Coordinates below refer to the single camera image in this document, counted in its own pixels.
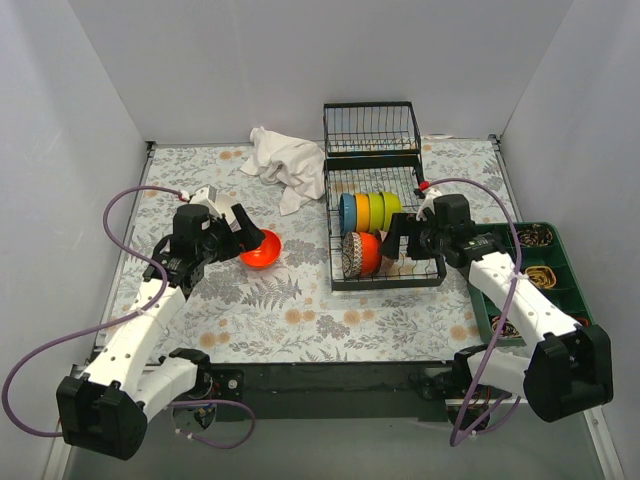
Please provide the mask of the pink patterned bowl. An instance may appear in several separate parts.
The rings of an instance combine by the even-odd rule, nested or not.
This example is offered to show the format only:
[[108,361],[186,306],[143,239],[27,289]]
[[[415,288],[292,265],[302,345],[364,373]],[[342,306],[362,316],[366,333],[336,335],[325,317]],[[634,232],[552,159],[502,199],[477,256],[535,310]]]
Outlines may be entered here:
[[[376,230],[374,232],[377,240],[379,241],[379,246],[382,246],[383,241],[387,236],[386,231]],[[395,264],[396,260],[393,258],[389,258],[383,254],[380,255],[380,265],[378,267],[378,272],[380,274],[388,272]]]

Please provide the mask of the dark patterned bowl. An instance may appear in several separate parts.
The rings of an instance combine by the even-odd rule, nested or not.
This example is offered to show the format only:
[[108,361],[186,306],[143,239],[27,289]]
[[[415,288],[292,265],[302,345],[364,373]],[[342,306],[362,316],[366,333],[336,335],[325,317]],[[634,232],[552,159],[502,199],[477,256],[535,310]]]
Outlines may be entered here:
[[347,279],[356,278],[362,272],[362,240],[358,232],[348,232],[342,241],[342,272]]

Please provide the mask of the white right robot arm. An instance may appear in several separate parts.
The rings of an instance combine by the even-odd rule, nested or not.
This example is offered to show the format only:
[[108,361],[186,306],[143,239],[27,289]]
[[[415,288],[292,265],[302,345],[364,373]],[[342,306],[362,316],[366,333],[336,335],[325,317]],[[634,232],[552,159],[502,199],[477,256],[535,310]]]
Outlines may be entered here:
[[495,231],[478,229],[465,196],[432,197],[416,214],[393,214],[382,256],[398,256],[401,238],[408,240],[410,258],[443,260],[457,269],[500,309],[531,351],[517,357],[489,343],[456,353],[449,376],[460,395],[475,397],[491,386],[524,398],[546,422],[613,399],[608,334],[554,305],[522,273],[516,246],[507,246]]

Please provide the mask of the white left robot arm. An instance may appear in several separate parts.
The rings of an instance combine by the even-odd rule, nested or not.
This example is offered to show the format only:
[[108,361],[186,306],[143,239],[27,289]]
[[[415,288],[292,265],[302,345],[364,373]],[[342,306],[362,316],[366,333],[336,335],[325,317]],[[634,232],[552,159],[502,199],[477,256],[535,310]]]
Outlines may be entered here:
[[172,231],[153,250],[132,306],[132,319],[118,328],[78,378],[65,377],[56,391],[64,441],[121,460],[139,449],[147,425],[174,400],[208,399],[215,382],[208,354],[179,348],[151,373],[152,350],[186,305],[205,266],[258,248],[264,233],[240,204],[231,208],[239,227],[208,207],[184,204]]

